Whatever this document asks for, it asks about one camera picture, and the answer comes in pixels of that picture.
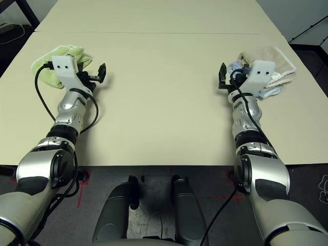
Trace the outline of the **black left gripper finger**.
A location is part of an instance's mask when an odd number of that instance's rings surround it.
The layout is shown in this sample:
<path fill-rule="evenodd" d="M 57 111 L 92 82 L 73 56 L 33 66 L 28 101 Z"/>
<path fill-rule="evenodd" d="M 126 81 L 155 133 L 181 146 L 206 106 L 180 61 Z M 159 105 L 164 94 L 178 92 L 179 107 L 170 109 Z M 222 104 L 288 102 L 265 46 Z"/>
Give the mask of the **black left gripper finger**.
<path fill-rule="evenodd" d="M 104 80 L 105 80 L 105 77 L 106 77 L 106 71 L 107 71 L 107 69 L 106 69 L 106 64 L 105 64 L 105 63 L 101 64 L 101 65 L 99 66 L 99 68 L 98 68 L 98 75 L 97 75 L 97 77 L 98 77 L 97 81 L 98 81 L 100 84 L 102 84 L 102 83 L 104 82 Z"/>

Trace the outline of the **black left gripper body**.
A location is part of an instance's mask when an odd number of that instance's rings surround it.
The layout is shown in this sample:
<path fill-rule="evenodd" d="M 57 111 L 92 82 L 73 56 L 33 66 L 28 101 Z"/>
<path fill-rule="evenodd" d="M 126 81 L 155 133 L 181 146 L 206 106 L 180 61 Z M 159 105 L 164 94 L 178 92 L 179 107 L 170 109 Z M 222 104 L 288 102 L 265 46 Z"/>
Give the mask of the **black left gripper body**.
<path fill-rule="evenodd" d="M 85 87 L 88 89 L 95 89 L 95 81 L 101 84 L 101 66 L 98 68 L 98 74 L 96 76 L 91 76 L 87 71 L 83 71 L 83 65 L 83 62 L 77 63 L 78 72 L 76 75 Z"/>

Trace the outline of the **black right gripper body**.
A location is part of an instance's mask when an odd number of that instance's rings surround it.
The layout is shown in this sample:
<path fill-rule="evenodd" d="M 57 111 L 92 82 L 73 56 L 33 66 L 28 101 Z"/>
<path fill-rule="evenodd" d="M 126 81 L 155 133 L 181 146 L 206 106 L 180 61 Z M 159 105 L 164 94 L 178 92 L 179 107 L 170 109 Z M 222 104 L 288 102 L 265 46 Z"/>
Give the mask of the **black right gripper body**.
<path fill-rule="evenodd" d="M 229 82 L 226 83 L 225 78 L 219 78 L 218 89 L 227 90 L 230 94 L 237 90 L 244 83 L 244 76 L 236 76 L 235 78 L 230 78 Z"/>

